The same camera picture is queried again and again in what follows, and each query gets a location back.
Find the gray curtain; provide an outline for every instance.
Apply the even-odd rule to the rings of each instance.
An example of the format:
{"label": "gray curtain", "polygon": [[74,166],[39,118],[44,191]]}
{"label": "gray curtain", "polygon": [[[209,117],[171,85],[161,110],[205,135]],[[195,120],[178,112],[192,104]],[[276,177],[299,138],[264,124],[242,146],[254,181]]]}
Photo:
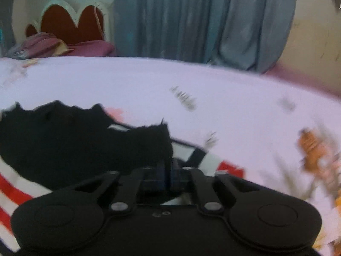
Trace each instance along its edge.
{"label": "gray curtain", "polygon": [[0,0],[0,28],[3,33],[3,46],[6,50],[15,44],[12,29],[13,0]]}
{"label": "gray curtain", "polygon": [[281,55],[296,0],[115,0],[119,55],[263,72]]}

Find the orange flower print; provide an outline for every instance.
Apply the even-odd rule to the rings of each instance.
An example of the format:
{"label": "orange flower print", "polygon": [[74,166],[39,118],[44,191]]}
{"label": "orange flower print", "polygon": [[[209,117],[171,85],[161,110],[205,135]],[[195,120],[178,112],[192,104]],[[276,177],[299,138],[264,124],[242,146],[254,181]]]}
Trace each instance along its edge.
{"label": "orange flower print", "polygon": [[124,111],[122,109],[115,109],[115,108],[108,107],[108,108],[105,108],[104,111],[108,116],[110,116],[117,122],[123,122],[124,118],[122,115]]}

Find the black garment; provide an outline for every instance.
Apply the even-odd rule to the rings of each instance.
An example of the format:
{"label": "black garment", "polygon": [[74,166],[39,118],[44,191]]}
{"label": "black garment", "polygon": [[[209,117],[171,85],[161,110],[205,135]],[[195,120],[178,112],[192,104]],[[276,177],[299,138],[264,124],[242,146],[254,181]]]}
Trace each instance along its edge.
{"label": "black garment", "polygon": [[109,170],[123,175],[173,155],[166,124],[127,132],[100,105],[68,107],[55,101],[32,111],[16,103],[0,121],[0,156],[22,177],[51,190]]}

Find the curtain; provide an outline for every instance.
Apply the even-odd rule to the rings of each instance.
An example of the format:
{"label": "curtain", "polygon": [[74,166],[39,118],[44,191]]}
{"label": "curtain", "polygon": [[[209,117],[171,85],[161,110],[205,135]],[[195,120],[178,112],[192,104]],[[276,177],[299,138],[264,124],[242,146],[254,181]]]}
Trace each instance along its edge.
{"label": "curtain", "polygon": [[15,44],[12,29],[13,0],[0,0],[0,29],[5,50],[10,49]]}
{"label": "curtain", "polygon": [[119,55],[268,69],[286,43],[296,0],[115,0]]}

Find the brown headboard panel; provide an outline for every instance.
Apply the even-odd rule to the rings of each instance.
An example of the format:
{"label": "brown headboard panel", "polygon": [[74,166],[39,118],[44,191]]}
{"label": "brown headboard panel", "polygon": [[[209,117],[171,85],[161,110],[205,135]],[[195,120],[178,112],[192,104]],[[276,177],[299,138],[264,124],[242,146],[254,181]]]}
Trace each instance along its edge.
{"label": "brown headboard panel", "polygon": [[66,2],[54,0],[43,10],[40,23],[28,24],[25,33],[26,37],[37,32],[52,33],[66,44],[76,44],[91,40],[110,41],[107,28],[108,12],[103,4],[87,4],[76,13]]}

